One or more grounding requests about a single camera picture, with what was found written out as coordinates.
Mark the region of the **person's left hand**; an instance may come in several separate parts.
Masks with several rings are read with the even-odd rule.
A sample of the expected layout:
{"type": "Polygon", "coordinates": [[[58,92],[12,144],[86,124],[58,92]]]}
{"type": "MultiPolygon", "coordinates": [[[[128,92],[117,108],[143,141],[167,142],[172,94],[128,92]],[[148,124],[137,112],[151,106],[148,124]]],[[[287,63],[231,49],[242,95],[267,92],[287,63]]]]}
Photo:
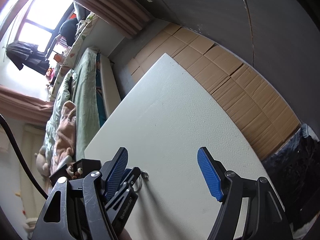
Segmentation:
{"type": "Polygon", "coordinates": [[[118,237],[119,240],[132,240],[130,234],[126,229],[123,229],[121,234],[118,237]]]}

